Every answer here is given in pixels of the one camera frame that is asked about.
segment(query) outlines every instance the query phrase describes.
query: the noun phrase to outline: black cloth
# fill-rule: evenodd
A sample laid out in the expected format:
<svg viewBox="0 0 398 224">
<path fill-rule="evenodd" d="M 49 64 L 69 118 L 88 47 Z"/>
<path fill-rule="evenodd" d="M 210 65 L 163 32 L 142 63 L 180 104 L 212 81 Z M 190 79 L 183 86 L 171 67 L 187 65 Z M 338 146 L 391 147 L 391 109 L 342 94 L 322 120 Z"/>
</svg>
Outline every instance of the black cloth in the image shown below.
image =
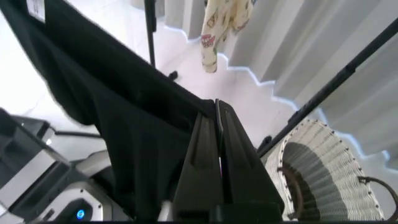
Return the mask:
<svg viewBox="0 0 398 224">
<path fill-rule="evenodd" d="M 213 101 L 170 81 L 62 0 L 45 1 L 45 23 L 29 15 L 26 0 L 1 0 L 0 9 L 56 101 L 97 127 L 117 190 L 134 194 L 137 217 L 156 219 L 197 113 L 214 119 Z"/>
</svg>

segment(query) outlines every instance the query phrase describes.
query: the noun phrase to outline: garment label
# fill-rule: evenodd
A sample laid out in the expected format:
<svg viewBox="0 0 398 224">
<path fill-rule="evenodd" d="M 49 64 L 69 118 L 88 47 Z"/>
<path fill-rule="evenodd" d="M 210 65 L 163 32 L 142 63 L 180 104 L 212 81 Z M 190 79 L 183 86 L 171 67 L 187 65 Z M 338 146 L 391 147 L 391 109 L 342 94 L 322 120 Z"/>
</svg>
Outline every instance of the garment label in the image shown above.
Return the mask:
<svg viewBox="0 0 398 224">
<path fill-rule="evenodd" d="M 44 0 L 26 0 L 26 4 L 31 16 L 45 22 Z"/>
</svg>

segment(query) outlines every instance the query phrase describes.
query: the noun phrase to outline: blue light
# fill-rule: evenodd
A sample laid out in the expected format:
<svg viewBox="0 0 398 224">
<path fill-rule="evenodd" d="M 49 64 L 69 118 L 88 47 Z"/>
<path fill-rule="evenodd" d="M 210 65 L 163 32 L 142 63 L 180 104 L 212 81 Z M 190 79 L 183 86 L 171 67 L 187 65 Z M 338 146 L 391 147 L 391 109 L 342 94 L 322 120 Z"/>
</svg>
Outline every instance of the blue light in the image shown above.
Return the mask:
<svg viewBox="0 0 398 224">
<path fill-rule="evenodd" d="M 77 219 L 82 219 L 85 216 L 85 211 L 84 210 L 79 210 L 76 214 Z"/>
</svg>

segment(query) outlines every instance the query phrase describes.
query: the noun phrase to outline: basket handle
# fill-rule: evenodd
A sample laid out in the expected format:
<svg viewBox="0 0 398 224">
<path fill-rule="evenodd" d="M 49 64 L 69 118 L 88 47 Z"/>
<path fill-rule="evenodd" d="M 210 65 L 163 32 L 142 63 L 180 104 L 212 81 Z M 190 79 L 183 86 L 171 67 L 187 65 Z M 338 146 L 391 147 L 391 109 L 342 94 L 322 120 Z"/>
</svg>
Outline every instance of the basket handle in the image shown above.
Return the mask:
<svg viewBox="0 0 398 224">
<path fill-rule="evenodd" d="M 296 178 L 291 173 L 291 171 L 286 169 L 285 167 L 280 167 L 277 170 L 282 171 L 282 173 L 285 175 L 285 178 L 290 180 L 291 183 L 293 183 L 293 186 L 294 186 L 294 189 L 295 189 L 296 195 L 297 195 L 297 209 L 294 211 L 294 213 L 288 214 L 287 216 L 291 220 L 294 218 L 299 219 L 304 210 L 304 199 L 303 199 L 303 195 L 301 193 L 299 183 L 297 182 Z"/>
<path fill-rule="evenodd" d="M 388 192 L 390 192 L 392 198 L 394 199 L 394 203 L 396 204 L 396 210 L 391 215 L 391 217 L 389 219 L 387 219 L 387 221 L 396 221 L 398 219 L 398 195 L 397 195 L 397 193 L 395 193 L 394 189 L 392 189 L 392 187 L 390 187 L 384 181 L 379 180 L 374 177 L 358 177 L 358 180 L 360 182 L 364 182 L 365 184 L 369 183 L 370 181 L 376 182 L 376 183 L 382 185 L 383 187 L 385 187 L 388 190 Z"/>
</svg>

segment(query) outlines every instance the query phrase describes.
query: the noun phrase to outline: wicker basket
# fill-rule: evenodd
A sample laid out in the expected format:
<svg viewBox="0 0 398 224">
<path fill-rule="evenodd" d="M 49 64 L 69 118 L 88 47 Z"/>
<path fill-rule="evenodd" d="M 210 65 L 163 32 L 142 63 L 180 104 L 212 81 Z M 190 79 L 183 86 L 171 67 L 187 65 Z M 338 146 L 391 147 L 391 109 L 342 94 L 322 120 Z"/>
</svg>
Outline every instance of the wicker basket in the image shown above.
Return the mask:
<svg viewBox="0 0 398 224">
<path fill-rule="evenodd" d="M 285 202 L 284 220 L 384 220 L 369 181 L 342 140 L 317 120 L 300 123 L 263 158 Z M 389 219 L 396 219 L 398 211 Z"/>
</svg>

